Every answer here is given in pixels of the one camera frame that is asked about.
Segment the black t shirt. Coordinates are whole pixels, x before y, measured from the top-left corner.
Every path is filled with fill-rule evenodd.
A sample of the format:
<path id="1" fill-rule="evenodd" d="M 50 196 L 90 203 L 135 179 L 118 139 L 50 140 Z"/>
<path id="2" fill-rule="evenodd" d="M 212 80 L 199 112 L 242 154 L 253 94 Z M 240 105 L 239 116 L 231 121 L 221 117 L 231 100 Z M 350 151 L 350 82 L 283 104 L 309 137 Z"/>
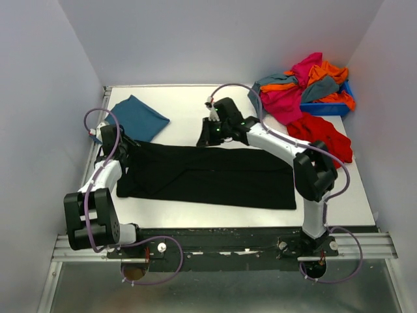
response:
<path id="1" fill-rule="evenodd" d="M 130 157 L 120 198 L 296 209 L 292 167 L 263 150 L 140 142 Z"/>

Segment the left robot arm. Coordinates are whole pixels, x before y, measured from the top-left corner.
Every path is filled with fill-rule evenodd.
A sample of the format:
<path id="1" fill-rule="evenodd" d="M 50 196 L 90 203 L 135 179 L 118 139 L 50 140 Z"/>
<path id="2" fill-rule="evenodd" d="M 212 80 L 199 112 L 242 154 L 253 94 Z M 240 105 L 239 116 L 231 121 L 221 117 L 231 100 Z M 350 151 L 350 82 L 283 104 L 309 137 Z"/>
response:
<path id="1" fill-rule="evenodd" d="M 107 246 L 121 246 L 131 258 L 145 248 L 137 236 L 136 224 L 121 224 L 111 192 L 126 175 L 130 153 L 140 145 L 124 133 L 122 126 L 104 125 L 98 130 L 102 152 L 94 170 L 77 191 L 64 197 L 66 232 L 72 250 L 93 249 L 100 252 Z"/>

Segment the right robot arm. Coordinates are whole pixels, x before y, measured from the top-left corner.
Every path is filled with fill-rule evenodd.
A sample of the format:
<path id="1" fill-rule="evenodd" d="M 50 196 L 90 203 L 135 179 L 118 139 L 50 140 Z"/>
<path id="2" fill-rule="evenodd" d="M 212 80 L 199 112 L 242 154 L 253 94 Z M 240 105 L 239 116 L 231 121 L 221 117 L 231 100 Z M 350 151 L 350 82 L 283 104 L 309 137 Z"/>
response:
<path id="1" fill-rule="evenodd" d="M 302 196 L 304 220 L 299 249 L 312 256 L 322 250 L 328 231 L 323 221 L 324 201 L 330 195 L 338 174 L 323 142 L 297 142 L 288 135 L 273 135 L 260 120 L 243 118 L 234 101 L 208 97 L 209 116 L 203 119 L 198 147 L 216 146 L 226 139 L 260 148 L 293 169 L 295 189 Z"/>

